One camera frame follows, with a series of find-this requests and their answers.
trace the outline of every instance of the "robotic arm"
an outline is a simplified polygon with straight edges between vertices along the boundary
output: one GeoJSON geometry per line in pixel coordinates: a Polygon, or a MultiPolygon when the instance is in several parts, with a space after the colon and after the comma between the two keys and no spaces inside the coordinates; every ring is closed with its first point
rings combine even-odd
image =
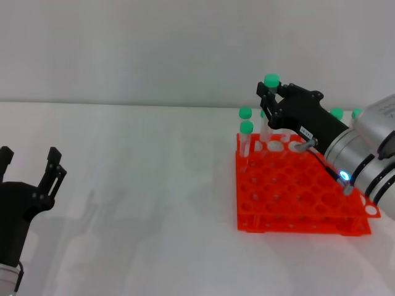
{"type": "Polygon", "coordinates": [[[348,176],[342,185],[356,187],[395,220],[395,94],[369,106],[348,128],[321,107],[323,94],[295,84],[276,89],[258,84],[260,106],[272,129],[295,131],[325,157],[334,171],[348,176]],[[275,100],[275,91],[283,100],[275,100]]]}
{"type": "Polygon", "coordinates": [[[30,223],[37,214],[54,206],[56,193],[67,173],[60,165],[62,155],[52,147],[45,174],[37,187],[3,182],[13,156],[8,147],[0,149],[0,296],[16,295],[23,276],[19,259],[30,223]]]}

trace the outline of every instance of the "test tube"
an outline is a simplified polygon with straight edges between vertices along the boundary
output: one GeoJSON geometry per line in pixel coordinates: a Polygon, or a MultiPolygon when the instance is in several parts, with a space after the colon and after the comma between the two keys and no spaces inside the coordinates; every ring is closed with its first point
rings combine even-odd
{"type": "Polygon", "coordinates": [[[249,146],[251,144],[251,134],[254,130],[254,125],[250,121],[244,121],[240,124],[240,150],[241,157],[248,157],[249,146]]]}
{"type": "Polygon", "coordinates": [[[252,109],[249,107],[242,107],[239,110],[239,117],[240,117],[240,124],[243,121],[248,121],[251,119],[252,116],[252,109]]]}
{"type": "Polygon", "coordinates": [[[350,125],[349,128],[354,128],[352,126],[352,124],[354,123],[354,121],[356,120],[356,118],[358,117],[358,115],[362,112],[362,109],[360,108],[355,108],[352,113],[351,113],[351,121],[350,121],[350,125]]]}
{"type": "Polygon", "coordinates": [[[260,133],[259,133],[259,141],[268,143],[272,138],[273,130],[268,125],[269,120],[265,116],[264,111],[260,111],[260,133]]]}
{"type": "Polygon", "coordinates": [[[282,137],[281,137],[281,141],[283,143],[288,143],[290,140],[291,140],[291,133],[284,132],[282,137]]]}

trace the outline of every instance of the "green test tube cap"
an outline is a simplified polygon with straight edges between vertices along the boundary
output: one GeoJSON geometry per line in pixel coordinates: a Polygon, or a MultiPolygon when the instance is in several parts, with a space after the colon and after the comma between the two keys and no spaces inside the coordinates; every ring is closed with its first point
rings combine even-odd
{"type": "Polygon", "coordinates": [[[239,117],[241,119],[250,119],[252,116],[252,109],[249,107],[243,107],[239,110],[239,117]]]}
{"type": "Polygon", "coordinates": [[[251,121],[244,121],[240,124],[240,133],[242,134],[252,134],[254,130],[254,125],[251,121]]]}
{"type": "Polygon", "coordinates": [[[352,119],[356,119],[357,116],[359,115],[359,113],[361,113],[361,112],[362,112],[362,109],[360,109],[360,108],[355,108],[355,109],[352,111],[352,113],[351,113],[351,118],[352,118],[352,119]]]}
{"type": "Polygon", "coordinates": [[[280,84],[280,76],[274,73],[265,76],[264,85],[268,88],[276,88],[280,84]]]}
{"type": "Polygon", "coordinates": [[[331,109],[331,114],[336,117],[338,120],[343,118],[343,109],[342,108],[333,108],[331,109]]]}

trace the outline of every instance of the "white table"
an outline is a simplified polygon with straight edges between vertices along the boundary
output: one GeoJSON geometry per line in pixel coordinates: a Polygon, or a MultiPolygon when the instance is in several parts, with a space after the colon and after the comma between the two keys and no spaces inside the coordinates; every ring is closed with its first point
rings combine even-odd
{"type": "Polygon", "coordinates": [[[68,171],[21,296],[395,293],[387,217],[364,237],[236,230],[236,109],[1,103],[0,123],[5,181],[38,184],[51,146],[68,171]]]}

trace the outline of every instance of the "clear plastic tube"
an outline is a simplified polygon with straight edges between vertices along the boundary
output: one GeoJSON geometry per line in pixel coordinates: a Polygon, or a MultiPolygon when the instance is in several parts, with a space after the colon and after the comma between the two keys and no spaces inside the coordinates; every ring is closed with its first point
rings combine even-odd
{"type": "Polygon", "coordinates": [[[240,134],[240,156],[248,157],[251,145],[251,134],[240,134]]]}
{"type": "Polygon", "coordinates": [[[254,125],[250,121],[244,121],[240,124],[239,155],[241,157],[249,156],[249,149],[251,145],[251,134],[253,130],[254,130],[254,125]]]}
{"type": "Polygon", "coordinates": [[[283,143],[287,143],[289,142],[289,140],[291,140],[291,133],[287,133],[286,131],[283,133],[282,137],[281,137],[281,141],[283,143]]]}
{"type": "Polygon", "coordinates": [[[273,130],[268,125],[269,121],[266,116],[261,118],[259,140],[268,143],[272,138],[273,130]]]}

